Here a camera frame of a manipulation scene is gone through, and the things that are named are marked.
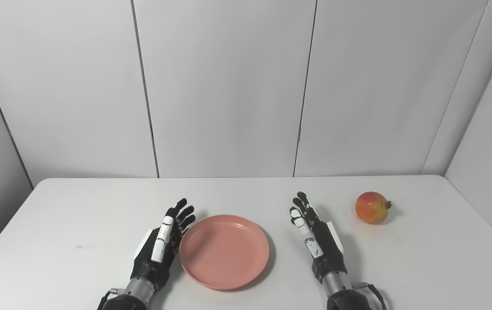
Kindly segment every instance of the white table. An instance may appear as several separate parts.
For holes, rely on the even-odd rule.
[[[238,214],[260,225],[269,265],[255,285],[218,292],[191,280],[176,260],[152,309],[325,310],[289,220],[299,190],[334,223],[351,280],[374,283],[390,310],[492,310],[492,228],[436,176],[49,179],[0,234],[0,309],[96,309],[106,290],[127,284],[146,230],[187,197],[199,218]],[[355,215],[357,196],[369,190],[394,204],[382,225]]]

